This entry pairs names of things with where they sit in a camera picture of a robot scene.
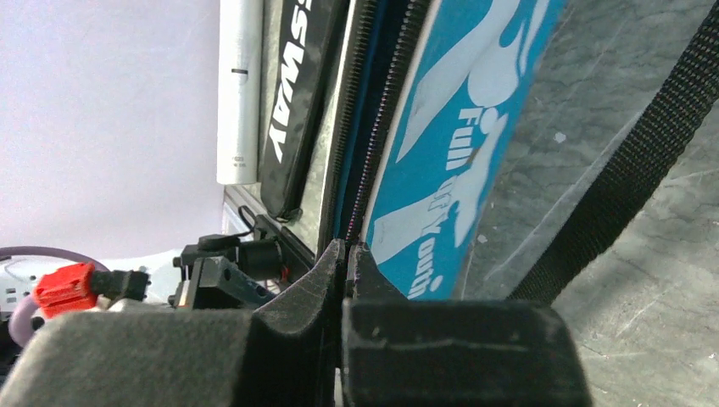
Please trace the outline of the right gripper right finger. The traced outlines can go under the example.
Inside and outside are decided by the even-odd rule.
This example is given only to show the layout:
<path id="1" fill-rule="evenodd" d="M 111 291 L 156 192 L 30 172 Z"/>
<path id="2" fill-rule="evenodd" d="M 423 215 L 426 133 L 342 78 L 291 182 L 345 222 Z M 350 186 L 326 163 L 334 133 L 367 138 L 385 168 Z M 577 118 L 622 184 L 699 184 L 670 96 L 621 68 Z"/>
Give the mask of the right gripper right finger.
<path id="1" fill-rule="evenodd" d="M 565 322 L 526 301 L 415 301 L 348 253 L 342 385 L 347 406 L 589 406 Z"/>

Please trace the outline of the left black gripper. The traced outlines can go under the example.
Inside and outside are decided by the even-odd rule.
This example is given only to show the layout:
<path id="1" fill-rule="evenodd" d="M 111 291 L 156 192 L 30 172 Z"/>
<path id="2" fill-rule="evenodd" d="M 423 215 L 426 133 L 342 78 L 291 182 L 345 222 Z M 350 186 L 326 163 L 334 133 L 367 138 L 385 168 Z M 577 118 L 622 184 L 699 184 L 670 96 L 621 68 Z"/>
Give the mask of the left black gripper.
<path id="1" fill-rule="evenodd" d="M 313 266 L 315 255 L 287 228 L 247 205 L 237 209 L 245 231 L 200 237 L 173 259 L 181 281 L 174 309 L 257 309 Z"/>

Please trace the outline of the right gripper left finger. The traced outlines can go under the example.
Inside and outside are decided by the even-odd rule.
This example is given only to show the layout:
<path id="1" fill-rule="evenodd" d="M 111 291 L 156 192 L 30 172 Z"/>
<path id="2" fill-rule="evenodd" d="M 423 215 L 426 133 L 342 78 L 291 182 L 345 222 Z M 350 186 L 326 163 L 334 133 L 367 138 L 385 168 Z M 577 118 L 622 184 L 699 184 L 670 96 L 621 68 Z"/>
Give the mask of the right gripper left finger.
<path id="1" fill-rule="evenodd" d="M 73 312 L 29 342 L 4 406 L 331 406 L 345 243 L 258 309 Z"/>

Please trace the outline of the white shuttlecock tube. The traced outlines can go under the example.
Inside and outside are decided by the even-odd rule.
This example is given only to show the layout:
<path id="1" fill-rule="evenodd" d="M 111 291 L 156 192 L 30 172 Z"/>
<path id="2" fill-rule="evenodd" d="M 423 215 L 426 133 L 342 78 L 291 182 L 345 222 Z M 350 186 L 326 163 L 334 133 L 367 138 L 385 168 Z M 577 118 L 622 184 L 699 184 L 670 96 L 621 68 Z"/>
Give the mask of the white shuttlecock tube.
<path id="1" fill-rule="evenodd" d="M 257 181 L 264 3 L 220 1 L 216 180 Z"/>

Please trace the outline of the black racket cover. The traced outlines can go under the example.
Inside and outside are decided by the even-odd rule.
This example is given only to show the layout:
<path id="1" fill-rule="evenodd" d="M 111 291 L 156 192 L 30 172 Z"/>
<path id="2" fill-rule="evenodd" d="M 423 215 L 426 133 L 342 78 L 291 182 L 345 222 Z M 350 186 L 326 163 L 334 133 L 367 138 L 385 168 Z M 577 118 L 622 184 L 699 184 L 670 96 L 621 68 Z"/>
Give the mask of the black racket cover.
<path id="1" fill-rule="evenodd" d="M 297 216 L 325 86 L 342 34 L 347 1 L 284 1 L 276 81 L 260 171 L 260 198 L 279 221 Z"/>

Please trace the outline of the blue racket cover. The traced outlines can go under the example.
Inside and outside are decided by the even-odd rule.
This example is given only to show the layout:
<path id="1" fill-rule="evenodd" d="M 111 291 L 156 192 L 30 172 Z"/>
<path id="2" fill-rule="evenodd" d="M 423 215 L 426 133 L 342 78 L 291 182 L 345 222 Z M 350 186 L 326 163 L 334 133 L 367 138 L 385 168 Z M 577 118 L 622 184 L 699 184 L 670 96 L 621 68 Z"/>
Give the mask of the blue racket cover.
<path id="1" fill-rule="evenodd" d="M 717 99 L 715 1 L 433 1 L 407 37 L 337 233 L 410 300 L 553 301 Z"/>

